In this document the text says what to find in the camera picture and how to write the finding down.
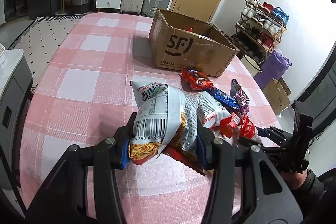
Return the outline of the person's right hand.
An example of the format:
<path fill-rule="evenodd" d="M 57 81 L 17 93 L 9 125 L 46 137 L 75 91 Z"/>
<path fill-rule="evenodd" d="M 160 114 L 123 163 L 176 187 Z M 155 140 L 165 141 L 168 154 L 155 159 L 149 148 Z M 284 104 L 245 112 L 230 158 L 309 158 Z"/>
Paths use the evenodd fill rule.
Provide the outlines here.
<path fill-rule="evenodd" d="M 282 172 L 282 178 L 288 184 L 291 190 L 296 190 L 302 186 L 307 178 L 307 170 L 304 170 L 303 173 L 298 172 Z"/>

